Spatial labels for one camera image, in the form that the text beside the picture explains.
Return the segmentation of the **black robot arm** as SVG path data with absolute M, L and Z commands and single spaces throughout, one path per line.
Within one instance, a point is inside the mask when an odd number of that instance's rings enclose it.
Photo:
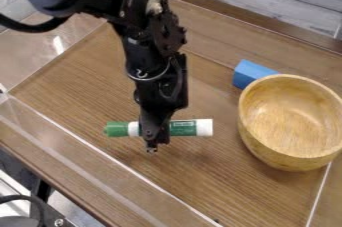
M 146 149 L 155 152 L 171 137 L 174 113 L 189 106 L 187 29 L 169 0 L 29 0 L 51 17 L 41 24 L 22 23 L 0 13 L 0 25 L 27 33 L 57 29 L 81 13 L 103 18 L 119 35 L 126 73 L 135 82 L 134 100 L 141 108 L 139 131 Z

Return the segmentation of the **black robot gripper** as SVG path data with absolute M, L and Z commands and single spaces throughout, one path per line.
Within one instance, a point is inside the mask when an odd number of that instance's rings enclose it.
M 177 53 L 163 61 L 150 55 L 127 55 L 126 73 L 135 83 L 146 150 L 154 153 L 161 144 L 170 143 L 171 116 L 189 106 L 187 56 Z

